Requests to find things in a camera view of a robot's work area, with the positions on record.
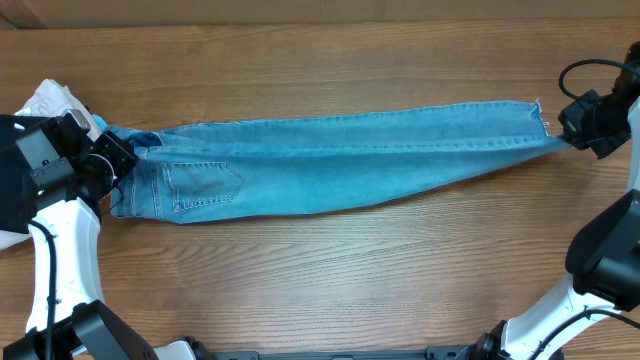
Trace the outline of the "light blue denim jeans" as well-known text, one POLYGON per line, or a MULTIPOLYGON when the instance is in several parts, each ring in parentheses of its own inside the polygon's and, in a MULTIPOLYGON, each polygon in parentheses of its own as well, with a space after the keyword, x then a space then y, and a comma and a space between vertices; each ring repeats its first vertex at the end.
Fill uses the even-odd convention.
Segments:
POLYGON ((518 101, 116 133, 138 161, 112 214, 178 224, 372 206, 566 148, 518 101))

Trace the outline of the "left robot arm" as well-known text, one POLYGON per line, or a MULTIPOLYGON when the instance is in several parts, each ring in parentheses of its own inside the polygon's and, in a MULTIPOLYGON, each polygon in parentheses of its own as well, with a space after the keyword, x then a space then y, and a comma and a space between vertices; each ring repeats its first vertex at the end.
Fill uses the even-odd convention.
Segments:
POLYGON ((138 158, 113 132, 92 138, 90 131, 77 110, 1 117, 1 230, 32 238, 35 253, 26 333, 4 348, 4 358, 210 358, 192 337, 154 348, 106 306, 97 259, 100 203, 138 158))

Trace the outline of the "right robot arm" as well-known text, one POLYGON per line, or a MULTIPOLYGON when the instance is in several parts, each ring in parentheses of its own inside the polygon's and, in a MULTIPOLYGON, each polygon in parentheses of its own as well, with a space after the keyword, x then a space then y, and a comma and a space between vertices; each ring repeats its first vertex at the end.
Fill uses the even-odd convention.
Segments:
POLYGON ((558 116, 562 140, 603 159, 631 145, 624 195, 585 225, 565 258, 566 275, 535 305, 502 321, 476 343, 453 350, 430 347, 429 359, 561 359, 562 348, 606 318, 632 327, 639 305, 639 46, 627 51, 610 94, 575 96, 558 116))

